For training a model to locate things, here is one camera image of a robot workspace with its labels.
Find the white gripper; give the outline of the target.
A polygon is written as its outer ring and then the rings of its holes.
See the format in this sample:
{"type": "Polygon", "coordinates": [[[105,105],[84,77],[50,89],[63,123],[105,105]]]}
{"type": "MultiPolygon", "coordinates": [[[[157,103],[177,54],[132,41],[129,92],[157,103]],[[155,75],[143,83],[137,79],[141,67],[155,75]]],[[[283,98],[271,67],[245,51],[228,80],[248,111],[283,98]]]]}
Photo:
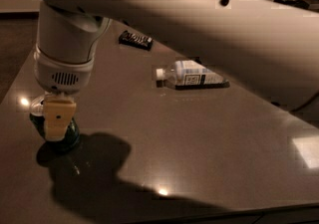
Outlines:
{"type": "MultiPolygon", "coordinates": [[[[84,88],[90,80],[94,60],[83,64],[56,61],[36,48],[33,54],[34,74],[41,88],[49,93],[72,95],[84,88]]],[[[45,95],[43,102],[44,131],[48,141],[64,138],[75,114],[77,104],[70,96],[45,95]]]]}

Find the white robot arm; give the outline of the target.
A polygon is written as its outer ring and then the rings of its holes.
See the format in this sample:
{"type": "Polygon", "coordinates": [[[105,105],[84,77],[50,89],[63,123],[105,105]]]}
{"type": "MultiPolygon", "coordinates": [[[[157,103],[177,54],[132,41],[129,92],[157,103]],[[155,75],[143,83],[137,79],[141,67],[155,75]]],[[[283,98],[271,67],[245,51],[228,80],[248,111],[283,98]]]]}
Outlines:
{"type": "Polygon", "coordinates": [[[40,86],[57,95],[85,86],[99,38],[114,20],[199,55],[268,102],[318,123],[318,18],[266,0],[41,0],[40,86]]]}

